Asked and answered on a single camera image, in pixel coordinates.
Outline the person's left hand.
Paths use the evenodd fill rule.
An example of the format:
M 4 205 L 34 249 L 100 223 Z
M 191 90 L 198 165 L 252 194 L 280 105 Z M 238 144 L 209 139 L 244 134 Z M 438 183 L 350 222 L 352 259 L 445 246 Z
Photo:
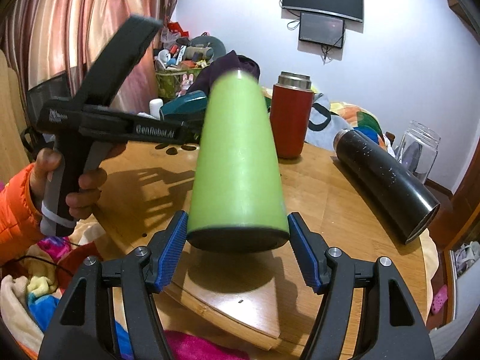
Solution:
M 52 149 L 42 149 L 30 172 L 29 188 L 33 205 L 41 210 L 47 179 L 61 164 L 61 154 Z M 107 181 L 107 172 L 102 168 L 88 171 L 78 179 L 79 191 L 66 196 L 69 213 L 74 219 L 87 219 L 101 196 L 100 188 Z

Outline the orange jacket sleeve forearm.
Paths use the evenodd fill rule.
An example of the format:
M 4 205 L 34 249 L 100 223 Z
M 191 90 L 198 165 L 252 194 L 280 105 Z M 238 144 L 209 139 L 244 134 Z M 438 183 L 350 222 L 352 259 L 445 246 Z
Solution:
M 14 175 L 1 191 L 1 265 L 18 258 L 44 236 L 40 231 L 41 213 L 32 201 L 32 163 Z

